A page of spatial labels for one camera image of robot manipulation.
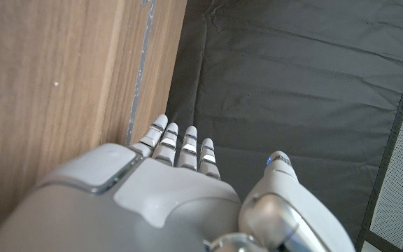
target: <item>black fabric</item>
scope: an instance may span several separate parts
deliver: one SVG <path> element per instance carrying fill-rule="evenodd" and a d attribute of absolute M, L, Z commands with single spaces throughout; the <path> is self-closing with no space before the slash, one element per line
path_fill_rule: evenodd
<path fill-rule="evenodd" d="M 276 150 L 357 239 L 403 92 L 403 1 L 189 0 L 167 104 L 243 199 Z"/>
<path fill-rule="evenodd" d="M 374 183 L 371 197 L 368 202 L 365 217 L 363 218 L 362 229 L 359 233 L 358 240 L 355 245 L 358 250 L 360 250 L 363 247 L 363 243 L 365 239 L 367 239 L 367 236 L 371 235 L 371 232 L 369 231 L 369 226 L 371 225 L 374 208 L 376 207 L 380 189 L 382 188 L 383 180 L 385 178 L 388 165 L 390 164 L 391 155 L 393 154 L 393 150 L 395 148 L 397 136 L 400 132 L 400 127 L 402 126 L 402 121 L 403 121 L 403 93 L 399 102 L 399 106 L 397 107 L 397 114 L 393 122 L 393 127 L 391 129 L 390 137 L 388 138 L 388 143 L 386 145 L 385 152 L 382 157 L 381 165 L 376 177 L 376 182 Z"/>

